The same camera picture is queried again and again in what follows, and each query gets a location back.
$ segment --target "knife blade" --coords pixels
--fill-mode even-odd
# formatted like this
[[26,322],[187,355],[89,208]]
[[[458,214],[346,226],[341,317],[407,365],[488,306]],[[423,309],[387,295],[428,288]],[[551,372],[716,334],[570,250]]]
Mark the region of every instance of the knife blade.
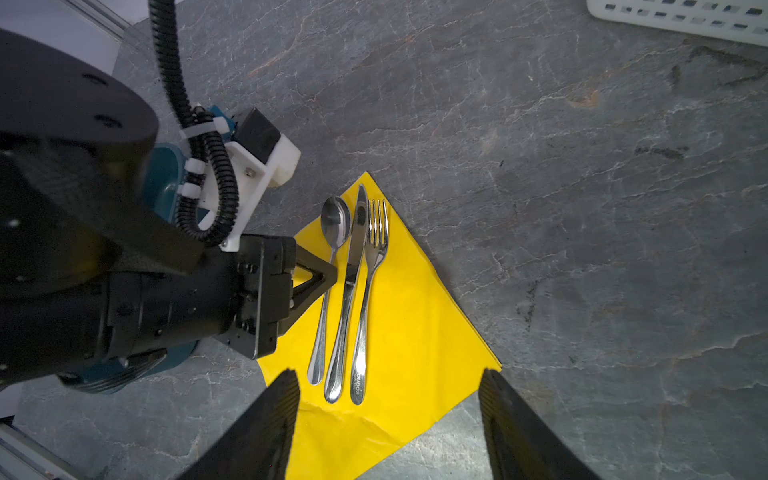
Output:
[[349,331],[349,317],[355,300],[357,273],[362,262],[362,251],[366,246],[368,232],[368,194],[366,188],[360,185],[355,204],[355,220],[352,224],[352,235],[349,240],[349,255],[346,261],[344,277],[344,294],[341,304],[341,319],[336,331],[336,341],[333,344],[331,363],[326,377],[325,395],[328,403],[336,403],[344,387],[344,360],[346,359],[346,337]]

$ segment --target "fork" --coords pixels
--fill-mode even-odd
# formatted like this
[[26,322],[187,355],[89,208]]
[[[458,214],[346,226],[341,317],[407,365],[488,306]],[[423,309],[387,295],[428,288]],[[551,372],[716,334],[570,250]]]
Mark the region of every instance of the fork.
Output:
[[371,214],[368,220],[368,238],[366,241],[366,265],[368,278],[366,292],[362,295],[360,323],[357,326],[355,354],[352,357],[352,386],[350,395],[355,405],[360,405],[366,395],[366,350],[368,343],[368,298],[371,293],[373,275],[386,258],[389,249],[389,218],[386,213],[386,200],[371,200]]

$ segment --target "white wall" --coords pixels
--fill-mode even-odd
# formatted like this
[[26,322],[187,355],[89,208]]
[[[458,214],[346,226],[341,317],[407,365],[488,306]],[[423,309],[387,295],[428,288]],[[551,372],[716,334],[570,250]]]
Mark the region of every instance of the white wall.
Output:
[[131,25],[149,18],[147,0],[101,0],[101,3],[120,15]]
[[57,48],[108,74],[118,59],[117,41],[58,0],[0,0],[0,28]]

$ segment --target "white plastic basket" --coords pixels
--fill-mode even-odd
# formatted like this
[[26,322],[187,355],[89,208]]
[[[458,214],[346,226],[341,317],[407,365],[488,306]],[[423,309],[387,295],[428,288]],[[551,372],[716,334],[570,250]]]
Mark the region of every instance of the white plastic basket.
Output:
[[587,0],[595,17],[768,47],[768,0]]

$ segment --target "spoon handle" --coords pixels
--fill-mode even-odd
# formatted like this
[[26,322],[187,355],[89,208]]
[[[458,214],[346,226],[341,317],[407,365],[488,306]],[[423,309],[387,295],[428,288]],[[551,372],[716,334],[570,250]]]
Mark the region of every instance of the spoon handle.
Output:
[[[336,264],[336,249],[331,249],[331,264]],[[317,385],[323,379],[323,373],[326,367],[326,321],[328,317],[328,299],[331,291],[328,289],[323,295],[323,307],[320,309],[320,321],[317,323],[317,334],[315,335],[315,346],[312,348],[310,357],[310,367],[306,371],[306,377],[310,385]]]

